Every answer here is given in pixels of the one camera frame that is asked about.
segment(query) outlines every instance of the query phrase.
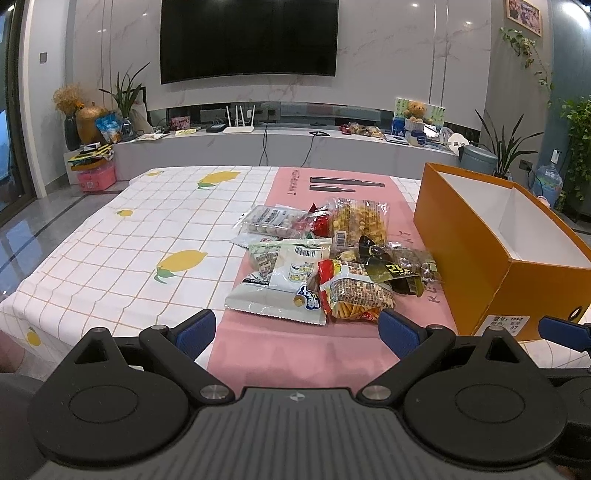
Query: blue gripper pad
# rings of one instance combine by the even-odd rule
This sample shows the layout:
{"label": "blue gripper pad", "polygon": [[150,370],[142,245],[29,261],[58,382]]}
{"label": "blue gripper pad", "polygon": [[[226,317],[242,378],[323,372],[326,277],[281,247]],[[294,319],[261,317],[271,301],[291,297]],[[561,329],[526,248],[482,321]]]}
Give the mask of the blue gripper pad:
{"label": "blue gripper pad", "polygon": [[563,345],[578,352],[591,349],[589,328],[578,323],[544,317],[538,324],[538,333],[544,340]]}
{"label": "blue gripper pad", "polygon": [[383,310],[378,319],[379,337],[399,359],[411,354],[427,339],[427,331],[391,309]]}
{"label": "blue gripper pad", "polygon": [[192,360],[201,355],[215,336],[216,315],[207,309],[170,329],[167,334],[168,340]]}

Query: hanging plant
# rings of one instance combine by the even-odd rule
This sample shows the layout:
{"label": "hanging plant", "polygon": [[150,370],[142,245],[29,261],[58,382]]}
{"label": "hanging plant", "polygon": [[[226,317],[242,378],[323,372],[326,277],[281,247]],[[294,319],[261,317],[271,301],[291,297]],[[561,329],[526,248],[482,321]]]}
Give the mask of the hanging plant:
{"label": "hanging plant", "polygon": [[569,121],[570,162],[565,190],[582,201],[591,181],[591,96],[563,102],[560,116]]}
{"label": "hanging plant", "polygon": [[554,90],[554,83],[552,82],[554,72],[549,72],[540,58],[540,54],[536,48],[536,41],[525,37],[522,31],[515,30],[514,28],[501,27],[499,30],[503,40],[513,48],[515,54],[524,59],[524,67],[526,69],[531,68],[534,64],[535,67],[538,67],[538,70],[534,73],[538,79],[538,83],[547,89],[548,93],[552,93],[552,90]]}

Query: glossy floor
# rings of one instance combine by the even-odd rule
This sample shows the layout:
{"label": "glossy floor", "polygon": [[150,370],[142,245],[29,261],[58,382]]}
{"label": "glossy floor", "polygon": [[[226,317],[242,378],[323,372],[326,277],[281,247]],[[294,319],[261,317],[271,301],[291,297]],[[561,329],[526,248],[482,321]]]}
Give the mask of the glossy floor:
{"label": "glossy floor", "polygon": [[35,200],[0,228],[0,293],[14,292],[84,220],[124,187],[92,195],[67,187]]}

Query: glass door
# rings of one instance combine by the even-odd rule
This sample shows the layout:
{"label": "glass door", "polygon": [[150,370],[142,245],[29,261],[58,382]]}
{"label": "glass door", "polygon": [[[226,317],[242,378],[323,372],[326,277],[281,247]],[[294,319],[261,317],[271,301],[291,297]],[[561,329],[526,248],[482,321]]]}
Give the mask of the glass door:
{"label": "glass door", "polygon": [[22,134],[18,49],[24,0],[0,12],[0,225],[34,198]]}

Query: wall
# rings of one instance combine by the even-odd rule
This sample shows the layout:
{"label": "wall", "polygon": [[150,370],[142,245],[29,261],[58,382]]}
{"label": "wall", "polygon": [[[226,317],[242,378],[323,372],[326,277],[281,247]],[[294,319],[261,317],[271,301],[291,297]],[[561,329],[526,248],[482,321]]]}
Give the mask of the wall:
{"label": "wall", "polygon": [[[51,98],[66,79],[66,28],[70,0],[29,0],[21,49],[21,109],[27,156],[38,196],[66,173],[64,118]],[[47,52],[47,63],[39,54]]]}
{"label": "wall", "polygon": [[[525,114],[518,136],[526,137],[536,132],[544,131],[548,116],[547,102],[549,95],[547,90],[537,83],[533,68],[524,69],[523,59],[517,57],[513,49],[503,42],[499,28],[515,28],[523,30],[524,35],[537,42],[537,49],[542,61],[547,65],[552,64],[552,27],[548,11],[548,0],[528,0],[540,9],[542,15],[543,36],[540,38],[519,24],[509,20],[505,13],[505,0],[492,0],[492,43],[491,43],[491,68],[488,80],[488,94],[486,96],[486,111],[490,114],[499,135],[502,126],[509,129],[519,120],[522,113]],[[542,137],[526,140],[522,147],[525,150],[541,151]],[[483,131],[481,142],[487,142],[488,137]],[[523,157],[536,165],[537,155]],[[511,173],[516,182],[527,185],[527,172],[519,169],[519,161],[511,167]]]}
{"label": "wall", "polygon": [[[561,99],[577,99],[591,95],[591,20],[579,5],[571,0],[550,0],[554,31],[554,107],[546,123],[541,162],[550,163],[554,149],[563,152],[560,165],[569,146],[569,125],[560,118]],[[566,169],[561,168],[563,177]]]}
{"label": "wall", "polygon": [[413,7],[411,0],[340,0],[334,78],[253,75],[160,85],[162,0],[77,0],[74,79],[111,107],[98,88],[109,89],[117,72],[151,62],[138,76],[150,110],[237,100],[393,110],[397,96],[436,104],[443,97],[448,121],[479,128],[474,109],[486,96],[490,1],[417,0]]}

